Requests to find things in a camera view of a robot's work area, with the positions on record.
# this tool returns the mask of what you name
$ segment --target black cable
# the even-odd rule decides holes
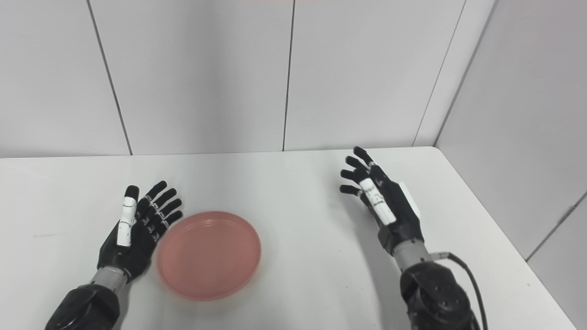
[[[487,316],[485,315],[485,307],[483,307],[483,299],[481,299],[481,291],[479,290],[479,286],[477,285],[477,281],[475,280],[475,276],[473,276],[473,272],[469,269],[469,266],[461,260],[459,257],[452,253],[448,253],[447,259],[450,259],[456,262],[459,266],[461,266],[469,275],[471,279],[471,283],[473,283],[473,289],[475,289],[475,294],[477,296],[477,302],[479,303],[479,312],[481,313],[481,322],[483,323],[483,330],[488,330],[487,326]]]

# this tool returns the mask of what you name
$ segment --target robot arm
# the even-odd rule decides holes
[[[100,248],[96,275],[89,284],[69,291],[45,330],[114,327],[120,316],[117,294],[145,272],[157,242],[169,225],[182,216],[180,211],[174,212],[181,205],[178,198],[163,207],[177,194],[175,189],[167,190],[153,201],[166,187],[165,181],[159,182],[138,203],[139,189],[127,188],[122,217]]]
[[[481,296],[465,263],[447,252],[430,254],[420,229],[420,212],[406,186],[391,181],[365,150],[355,147],[354,153],[367,165],[349,156],[346,162],[355,170],[342,170],[340,175],[357,183],[360,189],[342,185],[340,191],[358,196],[375,217],[379,242],[395,258],[402,272],[400,289],[412,329],[479,329],[467,294],[450,269],[435,262],[449,258],[463,266],[471,276],[484,329],[487,330]]]

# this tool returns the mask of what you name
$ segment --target white table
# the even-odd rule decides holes
[[[440,151],[370,153],[407,184],[429,250],[469,264],[492,329],[575,329]],[[408,330],[399,270],[379,245],[375,221],[357,198],[338,192],[348,154],[0,159],[3,328],[44,328],[63,296],[95,273],[126,186],[145,193],[165,179],[186,215],[222,210],[247,219],[262,241],[261,265],[245,288],[211,302],[175,296],[151,267],[122,292],[122,330]],[[477,313],[465,272],[445,265]]]

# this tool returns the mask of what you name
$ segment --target robotic hand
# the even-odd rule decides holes
[[[120,316],[117,294],[141,276],[157,242],[169,226],[182,217],[177,191],[171,188],[157,199],[167,183],[157,183],[139,199],[139,188],[126,190],[121,219],[110,232],[98,256],[96,275],[89,284],[69,291],[45,330],[110,330]]]
[[[420,229],[420,212],[403,183],[391,181],[367,152],[354,148],[346,163],[354,171],[342,170],[340,175],[354,181],[355,186],[342,185],[340,192],[358,196],[375,217],[379,226],[379,242],[397,262],[400,271],[400,289],[407,305],[413,330],[478,330],[479,325],[471,310],[465,291],[457,284],[450,269],[434,260],[448,258],[465,268],[471,277],[484,329],[487,320],[481,295],[467,265],[449,252],[430,254],[424,246]]]

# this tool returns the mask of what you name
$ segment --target white wall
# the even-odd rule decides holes
[[[134,154],[169,154],[432,144],[492,2],[298,1],[291,68],[292,0],[91,4]],[[0,157],[128,153],[86,4],[1,6]]]
[[[92,1],[134,154],[282,148],[291,1]]]
[[[587,200],[583,199],[528,262],[577,330],[587,329],[586,233]]]
[[[297,2],[285,149],[411,146],[462,7]]]
[[[128,154],[83,1],[0,2],[0,157]]]
[[[499,2],[438,141],[524,257],[587,190],[585,15]]]

